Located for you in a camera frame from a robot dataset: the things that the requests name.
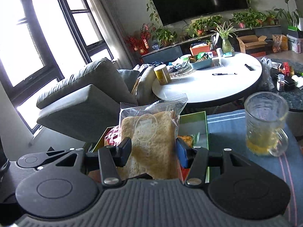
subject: tv stand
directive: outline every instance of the tv stand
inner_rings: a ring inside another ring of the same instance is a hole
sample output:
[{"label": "tv stand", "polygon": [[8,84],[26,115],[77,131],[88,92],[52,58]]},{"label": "tv stand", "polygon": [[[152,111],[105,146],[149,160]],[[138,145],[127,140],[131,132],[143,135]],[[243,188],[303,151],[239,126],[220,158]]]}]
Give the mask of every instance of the tv stand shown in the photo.
[{"label": "tv stand", "polygon": [[[237,36],[247,36],[247,35],[257,35],[257,36],[267,36],[267,39],[272,39],[273,34],[282,34],[282,29],[280,25],[277,26],[263,26],[263,27],[254,27],[250,28],[237,28],[235,33]],[[211,34],[203,35],[201,37],[191,38],[176,44],[162,47],[159,50],[153,50],[146,55],[142,56],[144,63],[152,63],[154,61],[168,62],[174,61],[178,57],[181,57],[185,54],[190,54],[190,45],[199,41],[204,41],[211,37]],[[236,52],[240,52],[239,42],[235,37],[229,38],[231,44],[234,46]]]}]

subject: window frame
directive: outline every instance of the window frame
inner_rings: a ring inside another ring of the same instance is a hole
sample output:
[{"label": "window frame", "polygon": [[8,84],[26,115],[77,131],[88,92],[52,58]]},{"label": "window frame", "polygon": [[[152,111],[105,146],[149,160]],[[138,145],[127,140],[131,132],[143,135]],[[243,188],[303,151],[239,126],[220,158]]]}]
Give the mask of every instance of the window frame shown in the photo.
[{"label": "window frame", "polygon": [[20,0],[24,10],[25,18],[21,19],[21,23],[26,23],[32,38],[33,43],[40,55],[44,66],[38,71],[34,72],[16,86],[11,84],[11,81],[5,71],[5,67],[0,59],[0,80],[7,96],[15,107],[20,118],[31,131],[35,133],[41,125],[37,124],[33,129],[29,127],[24,120],[17,107],[24,103],[28,98],[35,94],[39,89],[47,85],[50,81],[57,79],[60,81],[64,76],[55,61],[55,58],[46,42],[42,29],[36,17],[32,0]]},{"label": "window frame", "polygon": [[[90,13],[91,14],[91,22],[95,30],[98,30],[99,34],[102,36],[97,23],[93,17],[93,14],[89,8],[87,0],[82,0],[84,2],[84,6],[87,9],[78,9],[78,10],[70,10],[67,0],[57,0],[58,4],[61,8],[63,16],[66,20],[67,26],[69,27],[70,33],[79,49],[79,52],[84,59],[86,64],[91,62],[91,56],[107,49],[111,58],[113,59],[113,55],[107,46],[104,39],[93,43],[91,45],[86,45],[85,41],[81,35],[81,32],[75,22],[73,17],[73,13]],[[19,114],[20,118],[23,120],[25,125],[34,134],[41,125],[37,124],[34,129],[31,129],[27,122],[24,120],[20,112],[17,110],[17,107],[23,104],[27,99],[29,99],[33,94],[35,94],[38,90],[42,87],[47,85],[54,79],[60,81],[64,79],[64,76],[47,44],[47,41],[43,35],[43,31],[40,27],[39,21],[37,19],[36,13],[34,11],[34,6],[32,0],[21,0],[25,18],[20,20],[20,23],[27,23],[28,28],[32,37],[32,40],[35,44],[37,52],[41,56],[42,63],[44,67],[40,70],[34,72],[26,79],[18,83],[16,86],[11,84],[11,81],[5,71],[4,65],[0,59],[0,81],[3,85],[4,90],[6,91],[7,96],[9,97],[10,101],[12,102],[13,106],[15,107],[17,113]]]},{"label": "window frame", "polygon": [[[89,8],[89,5],[88,5],[88,2],[87,0],[82,0],[84,2],[84,6],[87,8],[87,9],[76,9],[76,10],[71,10],[69,8],[69,5],[68,5],[68,2],[67,0],[59,0],[59,3],[61,5],[61,8],[62,8],[62,11],[63,11],[63,14],[65,15],[65,18],[66,18],[66,21],[67,21],[67,24],[69,25],[70,27],[70,30],[72,32],[72,34],[75,36],[75,38],[77,39],[78,42],[76,42],[79,46],[79,49],[80,51],[82,52],[82,56],[84,58],[84,60],[86,61],[86,63],[90,63],[91,62],[91,56],[104,50],[104,49],[107,49],[111,58],[113,59],[113,55],[110,51],[110,49],[108,48],[98,26],[97,26],[97,23],[93,17],[93,14],[91,12],[91,9]],[[98,41],[98,42],[95,42],[93,44],[90,44],[90,45],[86,45],[82,35],[81,35],[81,32],[77,26],[77,23],[73,17],[73,14],[74,13],[90,13],[91,14],[91,17],[92,17],[92,24],[93,24],[93,27],[95,30],[97,30],[97,32],[102,36],[102,40]]]}]

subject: pen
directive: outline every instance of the pen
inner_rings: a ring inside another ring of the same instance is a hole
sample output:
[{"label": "pen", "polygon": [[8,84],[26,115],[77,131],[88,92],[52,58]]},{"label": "pen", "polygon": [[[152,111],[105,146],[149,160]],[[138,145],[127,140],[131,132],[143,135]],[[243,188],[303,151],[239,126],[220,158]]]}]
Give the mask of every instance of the pen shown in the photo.
[{"label": "pen", "polygon": [[213,73],[213,76],[221,76],[221,75],[237,75],[236,73]]}]

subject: glass vase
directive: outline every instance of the glass vase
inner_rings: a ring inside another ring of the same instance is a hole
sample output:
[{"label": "glass vase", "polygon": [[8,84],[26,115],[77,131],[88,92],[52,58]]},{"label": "glass vase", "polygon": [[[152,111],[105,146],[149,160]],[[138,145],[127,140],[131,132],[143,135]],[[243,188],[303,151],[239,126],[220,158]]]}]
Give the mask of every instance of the glass vase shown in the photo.
[{"label": "glass vase", "polygon": [[222,51],[224,54],[232,51],[232,46],[228,37],[222,38]]}]

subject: ribbed rubber surface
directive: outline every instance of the ribbed rubber surface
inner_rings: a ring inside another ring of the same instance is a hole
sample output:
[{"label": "ribbed rubber surface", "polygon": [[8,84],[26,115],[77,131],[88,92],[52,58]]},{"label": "ribbed rubber surface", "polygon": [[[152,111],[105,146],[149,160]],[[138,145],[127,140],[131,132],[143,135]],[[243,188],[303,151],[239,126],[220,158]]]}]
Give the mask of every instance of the ribbed rubber surface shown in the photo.
[{"label": "ribbed rubber surface", "polygon": [[16,162],[11,162],[8,171],[0,184],[0,202],[6,200],[10,195],[15,194],[15,190],[19,183],[33,173],[35,173],[35,169],[21,168],[17,166]]},{"label": "ribbed rubber surface", "polygon": [[231,217],[216,208],[202,190],[189,189],[178,179],[129,180],[119,189],[106,190],[89,211],[70,220],[43,222],[24,216],[17,224],[19,227],[290,227],[282,216],[264,221]]}]

